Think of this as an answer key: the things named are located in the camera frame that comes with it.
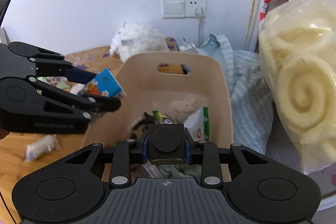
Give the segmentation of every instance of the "white fur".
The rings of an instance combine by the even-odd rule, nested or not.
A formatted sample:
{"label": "white fur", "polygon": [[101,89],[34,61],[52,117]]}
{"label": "white fur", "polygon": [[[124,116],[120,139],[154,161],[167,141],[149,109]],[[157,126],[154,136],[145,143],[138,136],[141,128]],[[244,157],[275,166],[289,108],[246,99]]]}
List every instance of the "white fur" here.
{"label": "white fur", "polygon": [[135,54],[151,51],[169,51],[165,37],[152,25],[125,23],[112,38],[110,54],[118,53],[122,62]]}

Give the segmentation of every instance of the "light switch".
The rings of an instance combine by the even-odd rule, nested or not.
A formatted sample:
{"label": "light switch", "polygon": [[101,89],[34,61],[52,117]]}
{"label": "light switch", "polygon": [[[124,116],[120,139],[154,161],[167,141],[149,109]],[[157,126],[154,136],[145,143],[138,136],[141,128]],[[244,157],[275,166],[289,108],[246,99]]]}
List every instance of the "light switch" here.
{"label": "light switch", "polygon": [[161,0],[163,18],[184,18],[184,0]]}

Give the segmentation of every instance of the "light blue striped cloth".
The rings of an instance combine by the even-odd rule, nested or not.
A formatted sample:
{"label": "light blue striped cloth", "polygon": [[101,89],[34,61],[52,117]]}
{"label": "light blue striped cloth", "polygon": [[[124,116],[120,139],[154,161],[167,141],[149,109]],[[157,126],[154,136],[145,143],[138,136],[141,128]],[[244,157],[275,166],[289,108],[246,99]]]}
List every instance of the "light blue striped cloth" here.
{"label": "light blue striped cloth", "polygon": [[224,35],[210,34],[200,49],[221,64],[230,95],[234,142],[265,154],[273,123],[273,98],[260,71],[259,55],[232,50]]}

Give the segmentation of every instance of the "screw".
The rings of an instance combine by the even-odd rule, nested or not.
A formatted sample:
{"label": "screw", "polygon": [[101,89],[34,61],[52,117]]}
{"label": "screw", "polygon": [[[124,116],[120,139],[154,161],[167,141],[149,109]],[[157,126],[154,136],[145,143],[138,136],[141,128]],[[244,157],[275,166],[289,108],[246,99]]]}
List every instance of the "screw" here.
{"label": "screw", "polygon": [[117,176],[111,179],[111,182],[114,184],[125,184],[128,181],[127,177],[123,177],[123,176]]}
{"label": "screw", "polygon": [[218,183],[221,182],[221,179],[218,178],[218,177],[210,176],[210,177],[206,177],[206,178],[204,179],[204,182],[205,182],[206,184],[209,184],[209,185],[216,185],[216,184],[218,184]]}
{"label": "screw", "polygon": [[87,113],[86,111],[83,112],[83,116],[84,116],[85,118],[87,118],[88,120],[91,119],[91,115],[90,115],[89,113]]}
{"label": "screw", "polygon": [[96,100],[95,99],[93,99],[92,97],[87,97],[88,99],[89,99],[89,101],[90,102],[92,102],[92,103],[95,103],[96,102]]}

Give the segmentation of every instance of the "small white package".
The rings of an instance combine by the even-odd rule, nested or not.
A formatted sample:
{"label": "small white package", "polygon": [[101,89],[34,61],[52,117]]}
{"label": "small white package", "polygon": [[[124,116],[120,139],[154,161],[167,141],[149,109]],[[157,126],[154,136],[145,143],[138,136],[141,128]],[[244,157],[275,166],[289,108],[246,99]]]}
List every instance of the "small white package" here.
{"label": "small white package", "polygon": [[27,145],[25,161],[36,160],[45,153],[60,149],[56,135],[46,135]]}

